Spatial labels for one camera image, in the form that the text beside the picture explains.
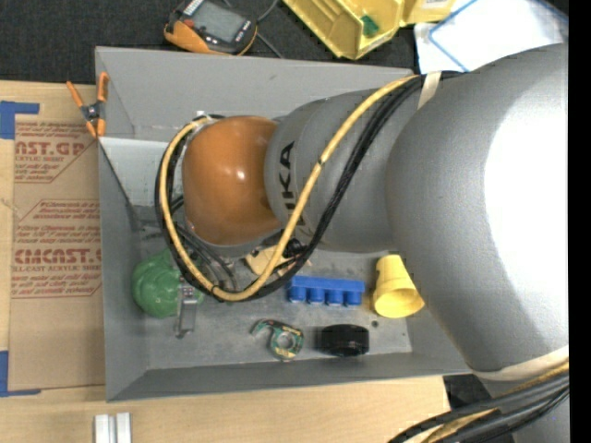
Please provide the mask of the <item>pale grey metal gripper finger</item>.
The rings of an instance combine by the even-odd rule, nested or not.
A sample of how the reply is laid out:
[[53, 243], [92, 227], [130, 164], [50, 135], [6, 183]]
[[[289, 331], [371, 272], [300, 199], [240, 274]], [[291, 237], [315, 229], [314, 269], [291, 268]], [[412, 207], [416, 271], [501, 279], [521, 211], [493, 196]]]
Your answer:
[[175, 336], [183, 339], [195, 327], [199, 300], [192, 286], [181, 285], [177, 295]]

